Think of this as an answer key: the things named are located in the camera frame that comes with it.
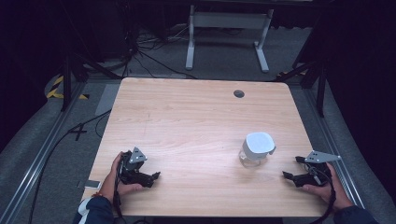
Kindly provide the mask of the white metal table frame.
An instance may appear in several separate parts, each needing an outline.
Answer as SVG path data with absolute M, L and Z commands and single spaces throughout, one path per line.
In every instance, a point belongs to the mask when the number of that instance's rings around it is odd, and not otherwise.
M 195 51 L 195 28 L 234 28 L 262 31 L 260 39 L 254 42 L 254 48 L 261 70 L 264 73 L 268 73 L 269 66 L 264 55 L 263 45 L 267 37 L 268 30 L 270 28 L 273 14 L 274 11 L 272 9 L 269 9 L 264 14 L 200 12 L 195 10 L 194 5 L 191 5 L 189 17 L 189 44 L 187 49 L 185 68 L 187 70 L 191 70 L 193 68 Z

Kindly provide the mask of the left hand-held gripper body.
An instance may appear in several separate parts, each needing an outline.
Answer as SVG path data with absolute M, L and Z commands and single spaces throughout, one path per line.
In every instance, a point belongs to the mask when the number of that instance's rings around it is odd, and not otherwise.
M 138 147 L 128 150 L 120 158 L 120 180 L 125 185 L 138 184 L 139 179 L 144 179 L 139 171 L 147 157 Z

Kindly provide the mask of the person's left hand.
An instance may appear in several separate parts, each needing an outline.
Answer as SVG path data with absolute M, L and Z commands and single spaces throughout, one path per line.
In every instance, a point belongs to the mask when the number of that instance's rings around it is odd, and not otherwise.
M 120 183 L 116 185 L 118 165 L 122 154 L 123 152 L 121 151 L 112 162 L 110 172 L 106 176 L 102 187 L 99 190 L 99 194 L 107 198 L 111 203 L 113 203 L 115 191 L 117 191 L 120 196 L 123 196 L 132 193 L 133 191 L 141 190 L 143 188 L 140 184 L 124 185 Z

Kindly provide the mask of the person's right hand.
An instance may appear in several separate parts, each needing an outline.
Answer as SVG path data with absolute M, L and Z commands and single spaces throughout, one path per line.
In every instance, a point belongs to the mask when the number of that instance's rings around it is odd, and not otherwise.
M 302 190 L 310 194 L 319 196 L 324 202 L 329 203 L 332 198 L 332 191 L 335 192 L 335 201 L 332 204 L 332 210 L 337 212 L 343 208 L 353 206 L 354 203 L 348 198 L 340 179 L 337 176 L 333 166 L 327 164 L 329 170 L 332 174 L 332 181 L 328 182 L 323 187 L 313 186 L 313 185 L 303 185 Z

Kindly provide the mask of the black metal stand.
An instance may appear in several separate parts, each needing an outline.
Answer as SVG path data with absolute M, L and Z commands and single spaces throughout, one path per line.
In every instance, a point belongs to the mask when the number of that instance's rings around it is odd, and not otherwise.
M 84 46 L 84 41 L 81 39 L 78 29 L 75 27 L 75 24 L 66 10 L 64 0 L 54 0 L 54 2 L 57 4 L 57 8 L 61 10 L 61 16 L 58 18 L 58 25 L 56 25 L 55 28 L 60 36 L 64 51 L 62 72 L 64 77 L 64 101 L 61 109 L 61 111 L 64 112 L 72 104 L 74 99 L 78 97 L 78 95 L 74 96 L 72 92 L 72 77 L 75 77 L 75 80 L 79 84 L 85 83 L 89 78 L 84 64 L 87 64 L 93 70 L 110 79 L 121 79 L 121 77 L 91 60 L 88 57 L 89 51 L 87 49 L 79 49 L 78 44 Z
M 323 118 L 323 104 L 326 84 L 326 62 L 328 50 L 326 49 L 327 35 L 326 30 L 329 25 L 329 13 L 323 12 L 316 21 L 310 35 L 304 42 L 296 60 L 289 72 L 279 73 L 274 82 L 284 82 L 289 78 L 295 77 L 305 72 L 300 81 L 303 89 L 311 89 L 318 81 L 318 93 L 316 97 L 316 109 L 318 114 Z

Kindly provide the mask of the grey tape piece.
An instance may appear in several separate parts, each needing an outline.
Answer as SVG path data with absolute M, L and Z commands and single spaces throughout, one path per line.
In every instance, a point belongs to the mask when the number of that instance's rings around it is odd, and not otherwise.
M 96 180 L 78 181 L 77 183 L 79 189 L 99 189 L 100 186 L 101 182 Z

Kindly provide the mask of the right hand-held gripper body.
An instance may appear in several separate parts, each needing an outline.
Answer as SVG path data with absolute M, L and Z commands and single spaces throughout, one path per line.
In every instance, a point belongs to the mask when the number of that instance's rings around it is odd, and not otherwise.
M 318 187 L 324 186 L 328 182 L 328 179 L 332 177 L 327 163 L 329 161 L 339 161 L 341 159 L 338 155 L 315 150 L 305 158 L 307 163 L 302 164 L 304 165 L 307 173 L 305 175 L 297 175 L 299 187 L 302 187 L 305 184 Z

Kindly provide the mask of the aluminium floor rail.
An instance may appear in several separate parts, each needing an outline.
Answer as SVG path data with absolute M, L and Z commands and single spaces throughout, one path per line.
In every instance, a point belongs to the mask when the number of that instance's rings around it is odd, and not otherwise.
M 85 86 L 75 84 L 64 112 L 62 101 L 46 103 L 0 154 L 0 224 L 12 224 L 21 211 Z
M 315 95 L 309 90 L 303 90 L 304 98 L 308 103 L 310 110 L 313 113 L 313 118 L 315 123 L 318 125 L 320 134 L 324 137 L 325 145 L 324 151 L 330 154 L 340 156 L 341 153 L 338 149 L 337 144 L 332 136 L 331 130 L 327 124 L 325 118 L 321 117 L 316 108 L 316 98 Z M 355 182 L 349 173 L 346 164 L 343 160 L 334 161 L 333 166 L 342 182 L 342 185 L 346 191 L 349 199 L 356 204 L 364 208 L 364 203 L 361 199 L 360 194 L 358 193 Z

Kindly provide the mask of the yellow black floor tape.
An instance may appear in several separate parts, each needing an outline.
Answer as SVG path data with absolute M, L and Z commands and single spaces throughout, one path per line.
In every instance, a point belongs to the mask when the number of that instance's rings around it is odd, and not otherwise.
M 64 76 L 59 75 L 55 81 L 53 82 L 49 92 L 47 93 L 47 98 L 58 98 L 58 99 L 63 99 L 64 95 L 62 93 L 58 92 L 58 88 L 64 81 Z

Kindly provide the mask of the clear glass jar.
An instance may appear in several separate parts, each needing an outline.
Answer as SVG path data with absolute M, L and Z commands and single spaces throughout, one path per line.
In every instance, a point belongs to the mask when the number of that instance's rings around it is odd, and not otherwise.
M 244 149 L 241 149 L 238 154 L 241 164 L 247 168 L 260 166 L 266 156 L 267 152 L 256 153 L 250 150 L 245 151 Z

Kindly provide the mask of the white cup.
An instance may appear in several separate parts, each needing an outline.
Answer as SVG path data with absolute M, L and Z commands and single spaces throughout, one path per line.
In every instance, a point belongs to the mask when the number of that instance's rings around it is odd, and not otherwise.
M 275 142 L 268 133 L 249 133 L 242 145 L 243 152 L 251 161 L 263 160 L 268 154 L 276 150 Z

